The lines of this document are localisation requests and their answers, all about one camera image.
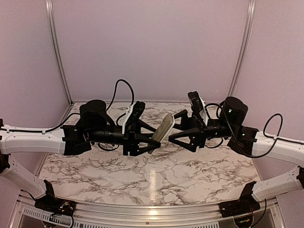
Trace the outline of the white remote control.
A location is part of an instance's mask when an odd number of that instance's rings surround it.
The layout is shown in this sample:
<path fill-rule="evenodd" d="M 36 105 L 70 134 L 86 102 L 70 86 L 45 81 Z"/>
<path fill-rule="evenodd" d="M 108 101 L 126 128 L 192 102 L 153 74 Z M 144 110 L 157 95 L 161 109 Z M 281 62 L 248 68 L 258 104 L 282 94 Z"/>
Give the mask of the white remote control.
<path fill-rule="evenodd" d="M 161 124 L 156 129 L 156 132 L 152 135 L 151 139 L 160 143 L 159 147 L 154 147 L 148 151 L 149 154 L 153 154 L 153 152 L 161 147 L 162 141 L 169 134 L 171 129 L 175 124 L 175 119 L 172 114 L 167 114 L 162 120 Z"/>

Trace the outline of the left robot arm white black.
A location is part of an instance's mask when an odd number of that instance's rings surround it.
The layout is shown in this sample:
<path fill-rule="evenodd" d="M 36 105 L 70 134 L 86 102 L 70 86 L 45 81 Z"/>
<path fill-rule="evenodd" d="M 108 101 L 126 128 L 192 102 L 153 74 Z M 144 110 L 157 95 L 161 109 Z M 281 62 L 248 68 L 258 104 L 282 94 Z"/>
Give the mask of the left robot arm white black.
<path fill-rule="evenodd" d="M 123 146 L 123 154 L 138 156 L 160 147 L 152 134 L 142 133 L 145 128 L 155 129 L 140 120 L 145 109 L 144 102 L 136 102 L 127 111 L 122 126 L 114 123 L 106 112 L 106 103 L 91 100 L 79 108 L 79 120 L 75 125 L 63 125 L 52 129 L 17 129 L 1 124 L 0 129 L 0 174 L 27 191 L 35 200 L 40 200 L 49 211 L 56 211 L 60 201 L 55 197 L 52 185 L 37 178 L 19 166 L 13 153 L 46 152 L 75 156 L 92 149 L 94 143 Z"/>

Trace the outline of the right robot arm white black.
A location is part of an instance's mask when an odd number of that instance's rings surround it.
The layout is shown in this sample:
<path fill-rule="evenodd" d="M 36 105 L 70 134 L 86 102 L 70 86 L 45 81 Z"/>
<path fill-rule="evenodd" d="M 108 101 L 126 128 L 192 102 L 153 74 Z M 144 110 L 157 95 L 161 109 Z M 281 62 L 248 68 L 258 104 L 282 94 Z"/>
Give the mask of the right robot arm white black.
<path fill-rule="evenodd" d="M 251 159 L 270 157 L 296 165 L 295 168 L 274 178 L 251 182 L 245 185 L 236 201 L 235 208 L 245 213 L 267 198 L 302 190 L 304 188 L 304 143 L 299 140 L 281 138 L 279 134 L 267 134 L 265 130 L 243 126 L 248 106 L 236 97 L 229 96 L 217 107 L 216 118 L 212 119 L 207 106 L 197 92 L 188 94 L 192 115 L 186 110 L 174 117 L 180 118 L 175 125 L 179 133 L 169 136 L 169 141 L 191 152 L 205 147 L 206 140 L 221 138 L 229 140 L 227 146 L 234 152 Z"/>

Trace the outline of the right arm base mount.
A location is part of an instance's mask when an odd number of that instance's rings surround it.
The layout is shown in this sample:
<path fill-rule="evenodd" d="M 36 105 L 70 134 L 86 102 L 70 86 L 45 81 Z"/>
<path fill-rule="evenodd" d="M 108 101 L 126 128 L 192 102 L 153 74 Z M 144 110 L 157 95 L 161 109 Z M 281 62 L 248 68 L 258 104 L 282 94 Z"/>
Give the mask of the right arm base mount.
<path fill-rule="evenodd" d="M 251 213 L 260 208 L 259 202 L 254 199 L 237 199 L 219 203 L 219 210 L 223 218 Z"/>

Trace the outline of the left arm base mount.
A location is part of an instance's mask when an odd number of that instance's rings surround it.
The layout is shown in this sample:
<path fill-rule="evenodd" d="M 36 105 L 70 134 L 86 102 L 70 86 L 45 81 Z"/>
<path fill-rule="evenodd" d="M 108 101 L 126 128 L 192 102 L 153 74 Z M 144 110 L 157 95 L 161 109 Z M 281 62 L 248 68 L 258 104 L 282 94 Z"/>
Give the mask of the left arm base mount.
<path fill-rule="evenodd" d="M 53 214 L 60 214 L 66 216 L 72 216 L 76 207 L 76 202 L 66 199 L 53 199 L 42 200 L 37 199 L 35 201 L 35 207 L 44 211 L 52 212 Z"/>

